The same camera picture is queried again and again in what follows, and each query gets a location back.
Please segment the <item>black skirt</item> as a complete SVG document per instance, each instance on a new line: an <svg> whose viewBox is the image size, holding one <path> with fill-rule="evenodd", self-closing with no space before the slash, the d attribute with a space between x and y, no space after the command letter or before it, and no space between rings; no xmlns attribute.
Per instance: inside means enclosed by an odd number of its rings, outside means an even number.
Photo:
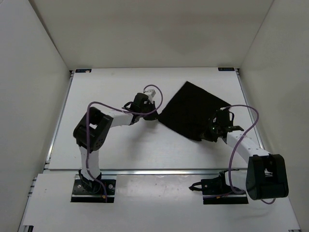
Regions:
<svg viewBox="0 0 309 232"><path fill-rule="evenodd" d="M215 142L217 138L211 134L210 120L216 111L229 105L187 81L168 102L158 121L190 140Z"/></svg>

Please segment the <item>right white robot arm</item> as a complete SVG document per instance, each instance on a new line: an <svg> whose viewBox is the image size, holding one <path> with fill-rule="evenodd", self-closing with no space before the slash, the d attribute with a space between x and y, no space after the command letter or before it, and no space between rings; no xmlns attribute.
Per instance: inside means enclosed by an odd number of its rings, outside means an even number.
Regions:
<svg viewBox="0 0 309 232"><path fill-rule="evenodd" d="M240 126L235 126L229 107L216 111L210 118L210 132L232 150L226 171L204 180L206 195L219 198L229 193L247 193L252 200L285 198L289 194L283 156L260 148Z"/></svg>

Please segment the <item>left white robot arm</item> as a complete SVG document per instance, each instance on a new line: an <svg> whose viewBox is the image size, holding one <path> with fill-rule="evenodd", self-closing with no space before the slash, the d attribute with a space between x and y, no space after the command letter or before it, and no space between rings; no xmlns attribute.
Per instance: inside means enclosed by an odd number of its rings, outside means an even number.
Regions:
<svg viewBox="0 0 309 232"><path fill-rule="evenodd" d="M113 127L131 126L141 118L156 120L158 118L155 106L155 90L144 90L137 93L134 100L124 105L122 109L113 109L108 113L101 112L90 103L85 115L73 131L73 137L81 152L82 167L79 178L83 188L92 195L102 194L107 198L107 187L102 180L99 168L99 149L103 146L108 132Z"/></svg>

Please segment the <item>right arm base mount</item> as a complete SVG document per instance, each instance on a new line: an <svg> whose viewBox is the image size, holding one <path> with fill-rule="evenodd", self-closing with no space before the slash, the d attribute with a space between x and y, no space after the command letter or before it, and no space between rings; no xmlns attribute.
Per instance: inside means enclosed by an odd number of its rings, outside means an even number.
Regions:
<svg viewBox="0 0 309 232"><path fill-rule="evenodd" d="M248 204L249 201L246 193L237 195L226 184L226 172L219 172L219 175L215 178L201 179L199 182L193 183L189 189L202 193L204 205Z"/></svg>

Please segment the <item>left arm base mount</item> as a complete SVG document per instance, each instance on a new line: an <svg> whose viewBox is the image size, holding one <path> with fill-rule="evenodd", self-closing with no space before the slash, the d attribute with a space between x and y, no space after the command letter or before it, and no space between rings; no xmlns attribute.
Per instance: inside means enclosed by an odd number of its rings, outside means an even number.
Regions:
<svg viewBox="0 0 309 232"><path fill-rule="evenodd" d="M114 203L116 176L108 176L107 179L102 179L101 182L106 188L107 198L100 183L95 182L94 188L91 188L80 179L79 175L76 175L70 201L72 203Z"/></svg>

